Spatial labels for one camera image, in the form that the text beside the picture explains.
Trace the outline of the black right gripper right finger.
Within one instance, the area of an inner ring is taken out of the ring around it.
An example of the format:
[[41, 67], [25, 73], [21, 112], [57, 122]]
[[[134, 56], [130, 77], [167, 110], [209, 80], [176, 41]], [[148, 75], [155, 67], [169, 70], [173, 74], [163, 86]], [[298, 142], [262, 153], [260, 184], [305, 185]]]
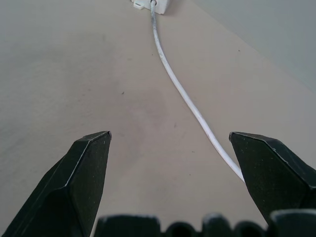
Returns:
[[316, 170], [278, 139], [229, 135], [247, 190], [265, 220], [273, 211], [316, 209]]

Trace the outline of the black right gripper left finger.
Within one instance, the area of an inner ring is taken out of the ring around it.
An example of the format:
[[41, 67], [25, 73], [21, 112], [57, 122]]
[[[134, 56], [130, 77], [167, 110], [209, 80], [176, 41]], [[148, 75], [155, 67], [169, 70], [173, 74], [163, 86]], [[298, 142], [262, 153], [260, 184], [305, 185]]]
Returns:
[[42, 177], [1, 237], [89, 237], [103, 194], [112, 135], [76, 140]]

